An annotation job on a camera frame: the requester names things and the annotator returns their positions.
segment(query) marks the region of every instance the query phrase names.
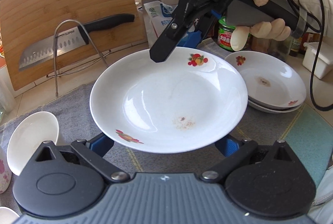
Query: fruit pattern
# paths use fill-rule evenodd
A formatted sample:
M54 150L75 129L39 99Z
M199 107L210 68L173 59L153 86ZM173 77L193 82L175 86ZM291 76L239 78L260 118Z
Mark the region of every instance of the fruit pattern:
M208 58L205 58L204 55L200 55L198 53L196 54L190 54L188 65L190 66L201 66L204 63L208 62Z
M292 106L292 105L296 104L297 102L298 102L298 100L290 101L290 102L288 103L288 106Z
M245 63L246 58L243 56L237 56L236 57L236 62L238 66L241 66L243 63Z
M120 130L116 129L116 133L118 134L119 137L121 137L122 139L124 139L128 142L133 142L133 143L136 143L136 144L143 144L143 142L140 142L138 139L134 139L134 138L132 138L131 136L129 136L127 134L124 134L124 132L122 132Z

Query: white container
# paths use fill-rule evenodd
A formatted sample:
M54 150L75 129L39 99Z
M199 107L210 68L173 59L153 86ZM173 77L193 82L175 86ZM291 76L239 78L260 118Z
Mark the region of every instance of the white container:
M314 58L318 49L318 42L304 43L307 47L305 52L303 66L309 71L312 71ZM333 47L322 42L320 47L320 52L316 64L316 69L314 75L322 79L329 71L333 69Z

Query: wooden cutting board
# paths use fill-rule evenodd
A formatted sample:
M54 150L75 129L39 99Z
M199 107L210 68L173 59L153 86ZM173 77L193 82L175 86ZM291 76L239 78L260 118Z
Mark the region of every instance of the wooden cutting board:
M85 23L121 13L135 14L135 21L90 34L101 52L144 39L144 26L134 0L0 0L2 44L14 90L53 72L53 59L21 72L19 60L26 47L53 35L62 21L76 19ZM75 26L69 22L59 32ZM94 54L92 45L79 47L57 57L57 69Z

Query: cup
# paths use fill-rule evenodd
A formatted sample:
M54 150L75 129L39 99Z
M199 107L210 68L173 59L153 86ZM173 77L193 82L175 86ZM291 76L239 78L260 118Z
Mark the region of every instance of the cup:
M65 145L59 132L57 118L47 111L40 111L25 118L9 140L7 161L11 171L20 175L31 156L45 140L51 140L55 145Z
M8 207L0 207L0 224L12 224L19 215Z
M0 193L6 191L11 179L12 172L9 169L5 151L0 147Z

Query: kitchen knife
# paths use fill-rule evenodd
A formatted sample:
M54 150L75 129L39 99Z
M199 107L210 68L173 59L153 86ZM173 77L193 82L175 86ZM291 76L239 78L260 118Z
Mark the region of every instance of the kitchen knife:
M122 23L134 22L133 14L117 14L83 24L87 32L102 31ZM78 47L87 45L89 39L81 26L77 26L57 35L57 56ZM53 58L53 36L28 46L21 54L19 71L25 70Z

